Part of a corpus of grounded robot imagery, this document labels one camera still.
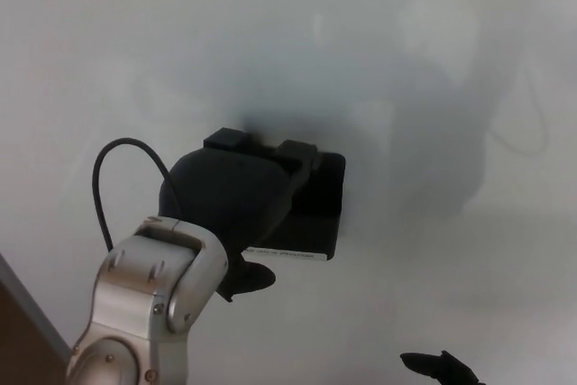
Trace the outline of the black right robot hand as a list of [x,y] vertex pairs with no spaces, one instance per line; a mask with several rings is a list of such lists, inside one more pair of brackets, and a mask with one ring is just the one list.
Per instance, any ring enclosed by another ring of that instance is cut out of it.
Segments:
[[403,364],[411,371],[437,380],[442,385],[480,385],[473,370],[447,351],[438,355],[402,353]]

